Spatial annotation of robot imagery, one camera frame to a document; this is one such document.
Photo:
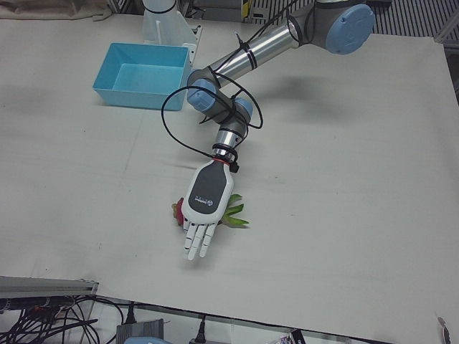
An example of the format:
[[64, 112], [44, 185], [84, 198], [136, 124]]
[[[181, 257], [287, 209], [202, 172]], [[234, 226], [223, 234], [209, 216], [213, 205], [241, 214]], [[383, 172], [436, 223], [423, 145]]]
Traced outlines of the robot hand white grey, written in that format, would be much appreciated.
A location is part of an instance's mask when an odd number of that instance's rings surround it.
[[186, 229], [184, 256], [189, 261], [206, 256], [233, 186], [230, 165], [224, 161], [212, 159], [195, 171], [181, 208]]

